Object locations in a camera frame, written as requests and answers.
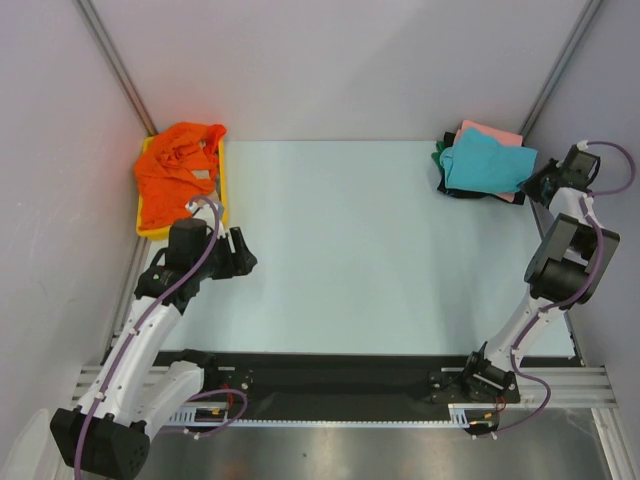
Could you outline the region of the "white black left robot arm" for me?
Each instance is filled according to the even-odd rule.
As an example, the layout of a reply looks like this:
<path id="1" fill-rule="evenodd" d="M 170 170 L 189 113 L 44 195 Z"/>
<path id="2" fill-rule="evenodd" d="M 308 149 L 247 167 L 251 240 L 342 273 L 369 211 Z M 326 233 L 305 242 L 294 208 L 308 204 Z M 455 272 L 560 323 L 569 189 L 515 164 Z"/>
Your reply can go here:
<path id="1" fill-rule="evenodd" d="M 256 264 L 238 227 L 219 233 L 198 218 L 171 226 L 167 246 L 138 279 L 128 319 L 100 373 L 74 408 L 58 409 L 51 420 L 55 444 L 75 478 L 135 478 L 154 437 L 187 402 L 219 396 L 238 406 L 215 431 L 242 417 L 249 405 L 245 390 L 229 387 L 202 352 L 187 352 L 152 387 L 144 382 L 202 282 L 245 276 Z"/>

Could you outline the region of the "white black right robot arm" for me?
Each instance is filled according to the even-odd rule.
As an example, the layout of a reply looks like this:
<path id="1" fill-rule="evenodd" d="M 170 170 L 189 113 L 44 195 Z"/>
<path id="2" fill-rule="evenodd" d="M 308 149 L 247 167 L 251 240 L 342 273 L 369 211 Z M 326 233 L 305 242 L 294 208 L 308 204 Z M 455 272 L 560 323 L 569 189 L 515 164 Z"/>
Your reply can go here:
<path id="1" fill-rule="evenodd" d="M 583 140 L 561 162 L 550 160 L 521 186 L 521 191 L 554 216 L 529 262 L 527 293 L 501 330 L 470 354 L 457 379 L 461 393 L 474 403 L 517 396 L 521 362 L 555 316 L 591 299 L 620 243 L 620 235 L 598 220 L 591 189 L 601 159 Z"/>

